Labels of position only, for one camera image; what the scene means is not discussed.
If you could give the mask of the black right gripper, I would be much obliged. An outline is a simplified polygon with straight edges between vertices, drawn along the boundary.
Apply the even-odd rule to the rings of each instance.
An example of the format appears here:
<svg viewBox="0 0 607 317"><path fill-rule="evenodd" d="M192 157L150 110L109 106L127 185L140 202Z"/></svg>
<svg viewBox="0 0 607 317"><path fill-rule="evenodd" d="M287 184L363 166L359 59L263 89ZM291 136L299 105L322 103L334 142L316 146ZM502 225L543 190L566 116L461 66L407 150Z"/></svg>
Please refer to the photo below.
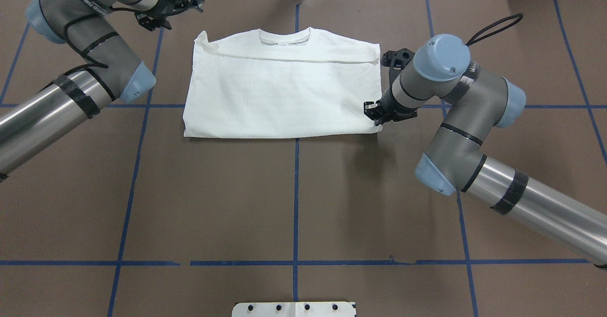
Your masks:
<svg viewBox="0 0 607 317"><path fill-rule="evenodd" d="M386 88L380 100L365 101L363 103L365 116L373 120L375 126L383 125L389 121L403 121L416 118L418 108L401 105L391 88Z"/></svg>

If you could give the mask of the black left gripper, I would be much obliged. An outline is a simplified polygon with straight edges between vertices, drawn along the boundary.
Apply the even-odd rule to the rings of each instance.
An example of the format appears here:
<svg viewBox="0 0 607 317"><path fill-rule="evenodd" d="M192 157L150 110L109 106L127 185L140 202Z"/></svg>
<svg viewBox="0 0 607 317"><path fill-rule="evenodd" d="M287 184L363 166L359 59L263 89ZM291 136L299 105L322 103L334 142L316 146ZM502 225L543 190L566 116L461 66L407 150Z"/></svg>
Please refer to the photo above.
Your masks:
<svg viewBox="0 0 607 317"><path fill-rule="evenodd" d="M158 0L156 5L152 7L152 17L174 16L191 9L203 13L204 2L205 0Z"/></svg>

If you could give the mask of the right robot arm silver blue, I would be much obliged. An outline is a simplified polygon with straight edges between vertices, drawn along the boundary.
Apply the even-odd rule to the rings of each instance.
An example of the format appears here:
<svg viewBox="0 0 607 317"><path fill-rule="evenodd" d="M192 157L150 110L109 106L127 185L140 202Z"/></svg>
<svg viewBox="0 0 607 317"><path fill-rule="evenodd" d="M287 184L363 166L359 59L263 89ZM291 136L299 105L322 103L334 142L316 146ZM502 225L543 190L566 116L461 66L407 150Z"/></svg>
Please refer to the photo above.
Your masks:
<svg viewBox="0 0 607 317"><path fill-rule="evenodd" d="M429 99L445 101L451 108L419 159L418 181L445 196L465 192L605 270L605 214L483 153L492 129L522 114L526 96L472 59L470 46L480 40L439 34L416 52L386 51L381 66L389 69L389 86L379 100L364 103L364 114L381 126L416 118Z"/></svg>

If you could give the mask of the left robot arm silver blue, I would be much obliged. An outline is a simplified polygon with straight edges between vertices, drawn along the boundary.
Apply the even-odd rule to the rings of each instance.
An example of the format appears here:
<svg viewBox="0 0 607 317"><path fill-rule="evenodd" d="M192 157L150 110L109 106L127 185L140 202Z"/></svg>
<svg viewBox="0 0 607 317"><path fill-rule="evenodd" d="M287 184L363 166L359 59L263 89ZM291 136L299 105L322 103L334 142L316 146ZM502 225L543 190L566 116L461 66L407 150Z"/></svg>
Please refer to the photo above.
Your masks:
<svg viewBox="0 0 607 317"><path fill-rule="evenodd" d="M32 0L29 26L66 45L81 63L51 79L1 116L1 179L111 103L132 103L156 85L153 71L108 21L131 13L147 31L170 29L169 17L202 10L204 0Z"/></svg>

